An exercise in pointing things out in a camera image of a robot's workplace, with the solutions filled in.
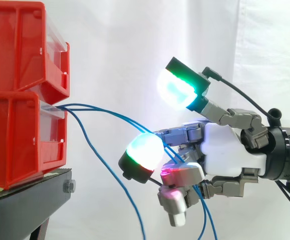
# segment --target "red plastic drawer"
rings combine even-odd
[[[33,92],[0,92],[0,188],[66,164],[67,113]]]
[[[0,91],[31,91],[57,103],[69,97],[69,45],[41,2],[0,1]]]

